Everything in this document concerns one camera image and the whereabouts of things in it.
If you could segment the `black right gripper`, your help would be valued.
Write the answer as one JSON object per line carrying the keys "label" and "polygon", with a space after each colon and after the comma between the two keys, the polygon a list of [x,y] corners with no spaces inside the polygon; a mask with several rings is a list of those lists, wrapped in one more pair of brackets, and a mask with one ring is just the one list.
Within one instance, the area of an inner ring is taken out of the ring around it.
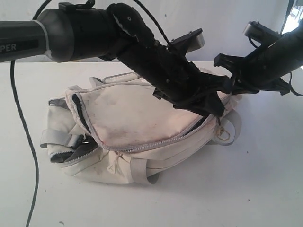
{"label": "black right gripper", "polygon": [[293,30],[260,51],[242,67],[244,57],[218,54],[214,67],[223,67],[234,77],[222,76],[222,92],[231,95],[257,94],[260,91],[290,93],[290,86],[280,79],[303,65],[303,32]]}

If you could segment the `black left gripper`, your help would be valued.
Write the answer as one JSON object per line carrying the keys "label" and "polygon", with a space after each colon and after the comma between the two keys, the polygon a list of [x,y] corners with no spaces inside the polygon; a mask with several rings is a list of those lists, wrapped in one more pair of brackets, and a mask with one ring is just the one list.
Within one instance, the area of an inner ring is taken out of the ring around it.
{"label": "black left gripper", "polygon": [[127,45],[118,59],[157,89],[156,97],[173,103],[175,109],[200,116],[222,116],[224,104],[216,91],[231,92],[232,80],[226,75],[201,72],[175,49],[152,40]]}

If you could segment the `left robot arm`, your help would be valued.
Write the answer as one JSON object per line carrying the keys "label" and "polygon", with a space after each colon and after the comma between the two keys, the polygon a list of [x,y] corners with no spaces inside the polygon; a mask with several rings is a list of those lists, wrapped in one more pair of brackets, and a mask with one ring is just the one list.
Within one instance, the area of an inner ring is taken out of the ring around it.
{"label": "left robot arm", "polygon": [[182,37],[177,45],[162,45],[133,7],[124,3],[106,9],[93,6],[92,1],[77,5],[62,2],[31,21],[2,21],[0,60],[37,55],[54,62],[118,59],[151,83],[158,99],[199,115],[223,115],[225,107],[218,91],[230,93],[230,79],[203,73],[185,57],[201,30]]}

